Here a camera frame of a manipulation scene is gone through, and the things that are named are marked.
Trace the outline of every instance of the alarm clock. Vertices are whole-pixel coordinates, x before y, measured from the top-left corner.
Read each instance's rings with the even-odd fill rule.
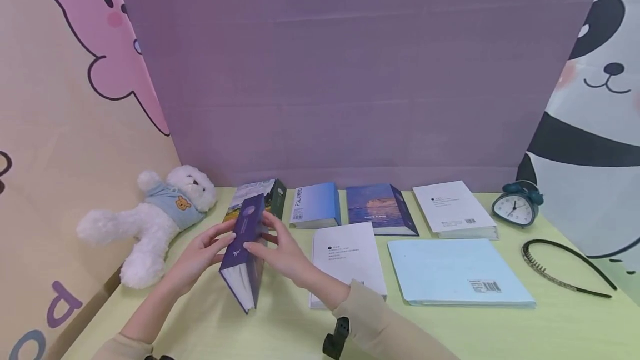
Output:
[[[518,180],[506,184],[502,187],[502,192],[491,206],[493,214],[522,228],[533,224],[538,216],[538,207],[544,203],[536,184]]]

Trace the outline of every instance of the blue shirt on teddy bear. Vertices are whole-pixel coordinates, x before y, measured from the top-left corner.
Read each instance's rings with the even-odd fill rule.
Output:
[[[199,222],[206,215],[189,201],[187,196],[178,188],[160,183],[147,191],[146,203],[155,205],[163,210],[183,231]]]

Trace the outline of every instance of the panda nose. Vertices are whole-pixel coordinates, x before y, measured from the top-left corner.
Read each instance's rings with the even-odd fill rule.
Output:
[[[620,75],[624,72],[624,66],[620,63],[609,63],[604,66],[604,72],[609,75]]]

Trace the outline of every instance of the pink cartoon bear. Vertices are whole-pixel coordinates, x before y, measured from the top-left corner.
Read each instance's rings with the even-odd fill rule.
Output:
[[[96,59],[89,83],[108,100],[133,96],[156,128],[169,136],[123,0],[55,0],[80,44]]]

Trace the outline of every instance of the table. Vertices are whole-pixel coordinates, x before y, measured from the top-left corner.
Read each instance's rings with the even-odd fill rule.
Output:
[[[199,225],[177,237],[169,251],[172,264],[199,232],[224,217],[234,188],[219,188],[219,201]],[[432,238],[413,193],[403,192],[421,234]],[[342,219],[346,217],[344,191]],[[293,194],[287,194],[285,220],[289,219]],[[489,209],[496,193],[476,193]],[[603,299],[561,288],[540,277],[522,260],[522,243],[546,238],[573,247],[542,216],[530,229],[521,230],[498,222],[500,241],[494,246],[538,302],[536,309],[414,307],[403,301],[387,242],[399,237],[376,237],[388,289],[388,304],[440,339],[460,359],[615,360],[640,358],[640,309],[622,291],[612,292],[579,259],[553,247],[532,247],[534,255],[554,276],[580,287],[613,293]],[[307,255],[313,231],[292,229]],[[89,359],[93,352],[118,332],[148,289],[118,287],[98,311],[63,359]],[[201,359],[327,359],[321,353],[325,334],[336,320],[329,311],[308,309],[308,293],[265,268],[258,308],[245,316],[212,267],[189,294],[177,302],[156,340],[156,356],[176,360]],[[349,343],[342,359],[370,359]]]

